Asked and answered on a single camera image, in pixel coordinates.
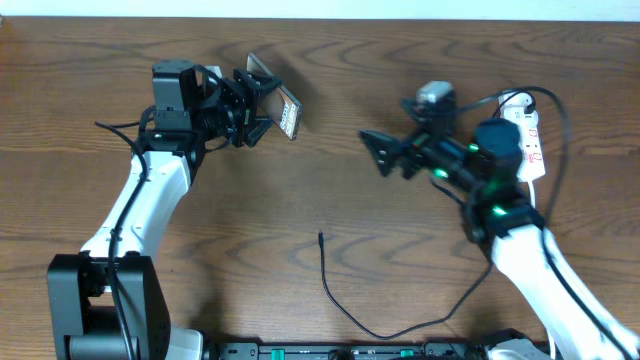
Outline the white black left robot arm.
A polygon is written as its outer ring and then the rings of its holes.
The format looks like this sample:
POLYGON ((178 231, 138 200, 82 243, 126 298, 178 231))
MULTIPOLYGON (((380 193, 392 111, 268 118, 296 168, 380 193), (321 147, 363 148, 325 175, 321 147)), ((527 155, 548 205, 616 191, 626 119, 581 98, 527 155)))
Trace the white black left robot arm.
POLYGON ((47 270, 59 359, 166 359, 176 345, 154 266, 169 220, 193 184, 207 142, 253 147, 276 116, 266 100, 286 89, 254 55, 231 78, 214 66, 164 60, 152 67, 154 103, 134 122, 105 125, 131 150, 126 183, 104 223, 76 254, 47 270))

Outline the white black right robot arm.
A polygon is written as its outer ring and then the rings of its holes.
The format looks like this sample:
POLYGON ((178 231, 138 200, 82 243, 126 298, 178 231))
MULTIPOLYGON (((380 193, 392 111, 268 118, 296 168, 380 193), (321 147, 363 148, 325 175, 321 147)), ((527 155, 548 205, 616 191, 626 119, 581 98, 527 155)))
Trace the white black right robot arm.
POLYGON ((577 276, 547 227, 549 218, 520 187, 545 174, 531 95, 508 92, 498 101, 467 146, 453 138, 449 101, 409 102, 418 127, 403 140, 372 130, 360 137, 383 175, 400 168, 410 179, 427 169, 467 193, 461 212, 469 240, 516 286, 564 358, 638 358, 638 335, 577 276))

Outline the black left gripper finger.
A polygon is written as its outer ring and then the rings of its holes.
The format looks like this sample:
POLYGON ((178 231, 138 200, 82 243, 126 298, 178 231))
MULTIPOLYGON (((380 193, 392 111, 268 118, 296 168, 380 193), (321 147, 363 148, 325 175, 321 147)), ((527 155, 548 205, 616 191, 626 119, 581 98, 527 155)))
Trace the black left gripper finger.
POLYGON ((256 146, 273 124, 273 119, 268 115, 256 117, 255 122, 246 128, 244 143, 249 147, 256 146))
POLYGON ((282 85, 278 76, 252 73, 239 68, 234 70, 234 80, 252 95, 267 95, 282 85))

